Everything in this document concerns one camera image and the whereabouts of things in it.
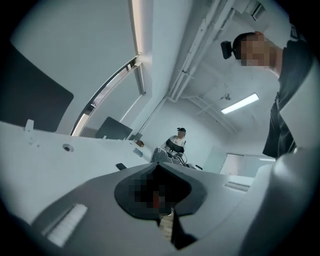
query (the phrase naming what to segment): white wall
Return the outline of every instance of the white wall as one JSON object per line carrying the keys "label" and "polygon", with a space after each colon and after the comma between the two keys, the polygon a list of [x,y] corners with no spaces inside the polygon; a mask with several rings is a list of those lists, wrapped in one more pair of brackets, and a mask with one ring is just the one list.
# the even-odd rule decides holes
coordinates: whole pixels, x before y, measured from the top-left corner
{"label": "white wall", "polygon": [[269,125],[257,126],[230,136],[225,145],[227,153],[263,156]]}
{"label": "white wall", "polygon": [[186,129],[186,151],[188,163],[203,166],[213,146],[222,147],[229,133],[206,113],[196,115],[201,109],[187,99],[177,103],[166,101],[142,131],[142,141],[154,150],[177,128]]}
{"label": "white wall", "polygon": [[167,93],[192,0],[140,0],[143,78],[146,95],[122,120],[136,133]]}
{"label": "white wall", "polygon": [[56,131],[61,134],[70,134],[96,91],[137,55],[128,0],[40,1],[10,41],[73,93]]}
{"label": "white wall", "polygon": [[238,171],[239,176],[256,177],[258,169],[262,166],[272,165],[274,162],[261,161],[260,159],[269,159],[270,157],[261,157],[255,155],[245,155],[242,159],[241,168]]}

